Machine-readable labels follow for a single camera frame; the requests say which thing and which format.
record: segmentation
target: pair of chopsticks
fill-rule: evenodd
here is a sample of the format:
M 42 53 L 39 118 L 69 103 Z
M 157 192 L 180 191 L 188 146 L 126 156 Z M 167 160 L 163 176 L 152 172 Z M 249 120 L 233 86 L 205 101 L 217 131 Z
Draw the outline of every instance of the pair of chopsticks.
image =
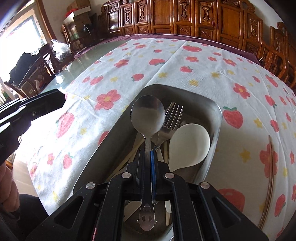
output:
M 269 141 L 269 159 L 270 159 L 269 183 L 268 183 L 268 191 L 265 199 L 265 205 L 263 208 L 261 219 L 258 224 L 258 228 L 260 228 L 260 230 L 263 229 L 263 226 L 267 218 L 267 214 L 271 204 L 273 186 L 274 186 L 274 156 L 273 156 L 274 149 L 272 146 L 270 135 L 268 135 L 268 141 Z

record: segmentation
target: table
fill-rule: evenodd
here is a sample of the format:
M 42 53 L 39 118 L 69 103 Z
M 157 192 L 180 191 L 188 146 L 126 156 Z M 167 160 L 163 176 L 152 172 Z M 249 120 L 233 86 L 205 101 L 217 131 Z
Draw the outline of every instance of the table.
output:
M 129 103 L 145 86 L 158 83 L 204 95 L 220 106 L 223 123 L 206 180 L 256 225 L 267 193 L 271 135 L 275 183 L 263 231 L 270 240 L 279 236 L 296 209 L 291 89 L 239 55 L 183 40 L 133 39 L 101 58 L 93 50 L 87 54 L 92 58 L 80 58 L 91 65 L 71 84 L 63 86 L 71 79 L 66 72 L 56 80 L 63 80 L 58 87 L 66 94 L 64 107 L 32 122 L 18 150 L 49 214 L 72 195 L 86 163 Z

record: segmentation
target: human hand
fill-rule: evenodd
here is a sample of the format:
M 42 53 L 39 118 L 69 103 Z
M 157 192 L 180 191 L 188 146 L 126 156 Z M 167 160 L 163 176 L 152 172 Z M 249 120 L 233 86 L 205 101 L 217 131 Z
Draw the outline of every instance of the human hand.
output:
M 9 213 L 16 211 L 20 206 L 17 186 L 5 162 L 0 166 L 0 202 Z

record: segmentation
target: spoon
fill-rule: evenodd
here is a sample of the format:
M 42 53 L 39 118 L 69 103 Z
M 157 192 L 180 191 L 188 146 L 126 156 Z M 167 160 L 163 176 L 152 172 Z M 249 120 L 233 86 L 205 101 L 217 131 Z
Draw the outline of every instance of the spoon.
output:
M 144 231 L 149 231 L 156 223 L 151 193 L 151 137 L 157 133 L 165 121 L 165 109 L 154 96 L 145 95 L 134 103 L 131 109 L 131 122 L 145 139 L 143 196 L 138 223 Z
M 170 172 L 202 162 L 210 145 L 210 136 L 203 126 L 194 123 L 181 126 L 170 140 Z M 172 212 L 170 201 L 165 201 L 165 209 Z

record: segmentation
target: spoon handle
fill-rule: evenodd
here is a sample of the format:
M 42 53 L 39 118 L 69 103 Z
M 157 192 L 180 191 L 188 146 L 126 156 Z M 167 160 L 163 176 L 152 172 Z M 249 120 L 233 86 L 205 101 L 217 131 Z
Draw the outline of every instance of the spoon handle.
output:
M 149 231 L 154 227 L 155 216 L 151 193 L 151 138 L 145 138 L 145 160 L 144 160 L 144 183 L 143 196 L 140 208 L 140 219 L 138 223 L 144 231 Z

